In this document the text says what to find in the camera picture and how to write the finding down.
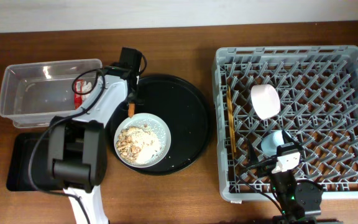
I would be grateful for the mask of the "orange carrot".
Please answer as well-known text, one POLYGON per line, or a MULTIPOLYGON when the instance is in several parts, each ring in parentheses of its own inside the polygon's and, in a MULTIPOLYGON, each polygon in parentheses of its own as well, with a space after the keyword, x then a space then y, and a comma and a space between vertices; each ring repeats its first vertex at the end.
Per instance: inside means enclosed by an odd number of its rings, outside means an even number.
POLYGON ((128 117, 132 118, 135 114, 135 103, 129 103, 128 107, 128 117))

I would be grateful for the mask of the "light blue plastic cup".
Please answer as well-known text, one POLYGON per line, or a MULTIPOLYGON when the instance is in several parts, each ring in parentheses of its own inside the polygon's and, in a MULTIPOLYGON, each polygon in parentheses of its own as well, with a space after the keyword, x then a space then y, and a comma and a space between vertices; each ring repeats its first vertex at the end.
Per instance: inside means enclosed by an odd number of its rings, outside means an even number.
POLYGON ((284 130, 270 133, 263 138, 260 144, 263 155, 266 158, 283 156, 287 151, 290 151, 290 147, 293 146, 290 139, 291 137, 284 130))

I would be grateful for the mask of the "white plate with food scraps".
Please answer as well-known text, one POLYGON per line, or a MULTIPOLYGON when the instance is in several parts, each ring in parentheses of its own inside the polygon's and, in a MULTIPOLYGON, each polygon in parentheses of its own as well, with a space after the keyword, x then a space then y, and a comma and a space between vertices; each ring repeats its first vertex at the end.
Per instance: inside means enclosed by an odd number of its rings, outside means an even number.
POLYGON ((134 168, 148 168, 168 154, 172 137, 168 125, 150 113, 126 118, 114 133, 113 146, 118 158, 134 168))

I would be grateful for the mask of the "white tissue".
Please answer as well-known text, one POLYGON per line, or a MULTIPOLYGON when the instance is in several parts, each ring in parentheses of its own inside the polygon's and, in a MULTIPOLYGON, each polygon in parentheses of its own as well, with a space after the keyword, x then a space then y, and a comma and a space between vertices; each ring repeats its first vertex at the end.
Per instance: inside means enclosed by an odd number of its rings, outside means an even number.
POLYGON ((83 103, 89 97, 92 90, 93 90, 93 84, 91 82, 83 81, 83 84, 81 86, 81 93, 82 93, 81 99, 83 103))

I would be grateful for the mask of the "red snack wrapper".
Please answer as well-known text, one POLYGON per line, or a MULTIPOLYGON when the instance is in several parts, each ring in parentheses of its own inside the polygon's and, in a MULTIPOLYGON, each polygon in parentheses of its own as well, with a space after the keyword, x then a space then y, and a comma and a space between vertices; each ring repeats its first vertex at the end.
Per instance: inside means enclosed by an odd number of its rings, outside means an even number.
POLYGON ((83 79, 79 79, 75 82, 74 84, 74 106, 75 109, 79 108, 82 103, 83 103, 83 97, 82 97, 82 89, 83 89, 83 85, 84 85, 84 80, 83 79))

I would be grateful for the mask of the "pink bowl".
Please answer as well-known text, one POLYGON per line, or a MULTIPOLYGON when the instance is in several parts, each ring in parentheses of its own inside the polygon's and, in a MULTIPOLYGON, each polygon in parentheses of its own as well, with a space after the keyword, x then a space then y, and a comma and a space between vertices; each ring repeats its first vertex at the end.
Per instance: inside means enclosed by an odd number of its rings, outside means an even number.
POLYGON ((281 106, 277 90, 270 84, 254 85, 251 88, 251 102, 256 115, 266 120, 278 115, 281 106))

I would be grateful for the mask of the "wooden chopstick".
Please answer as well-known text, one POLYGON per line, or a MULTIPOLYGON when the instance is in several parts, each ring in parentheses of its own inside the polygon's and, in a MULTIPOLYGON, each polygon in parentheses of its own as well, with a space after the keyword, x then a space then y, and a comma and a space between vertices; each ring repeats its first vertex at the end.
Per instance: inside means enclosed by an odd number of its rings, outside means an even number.
POLYGON ((227 90, 227 103, 228 103, 228 115, 229 115, 229 125, 230 125, 230 132, 231 132, 231 146, 233 151, 233 156, 236 153, 236 141, 235 141, 235 132, 234 132, 234 115, 233 115, 233 108, 232 108, 232 98, 231 98, 231 89, 227 90))
POLYGON ((229 120, 231 151, 232 151, 232 157, 234 157, 236 153, 236 145, 235 145, 235 134, 234 134, 234 118, 232 113, 231 89, 229 85, 227 86, 227 113, 228 113, 228 120, 229 120))

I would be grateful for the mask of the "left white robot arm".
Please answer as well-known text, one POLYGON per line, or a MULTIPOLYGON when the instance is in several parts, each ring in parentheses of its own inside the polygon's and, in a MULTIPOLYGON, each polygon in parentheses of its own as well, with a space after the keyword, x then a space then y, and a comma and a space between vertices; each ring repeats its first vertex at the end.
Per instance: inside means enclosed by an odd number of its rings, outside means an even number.
POLYGON ((107 169, 106 126, 123 103, 137 99, 144 68, 115 63, 91 72, 96 80, 87 99, 69 116, 56 116, 48 128, 47 171, 68 197, 77 223, 108 223, 101 183, 107 169))

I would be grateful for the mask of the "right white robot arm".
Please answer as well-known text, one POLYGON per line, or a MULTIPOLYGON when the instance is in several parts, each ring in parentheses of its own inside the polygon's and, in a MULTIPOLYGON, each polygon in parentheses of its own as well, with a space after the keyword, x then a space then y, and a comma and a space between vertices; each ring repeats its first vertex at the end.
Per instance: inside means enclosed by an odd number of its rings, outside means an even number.
POLYGON ((323 188, 311 180, 296 180, 293 169, 301 162, 303 148, 295 141, 277 147, 277 154, 259 161, 251 142, 247 143, 249 164, 243 170, 255 169, 258 177, 268 177, 273 196, 267 196, 281 215, 274 223, 317 223, 321 214, 323 188))

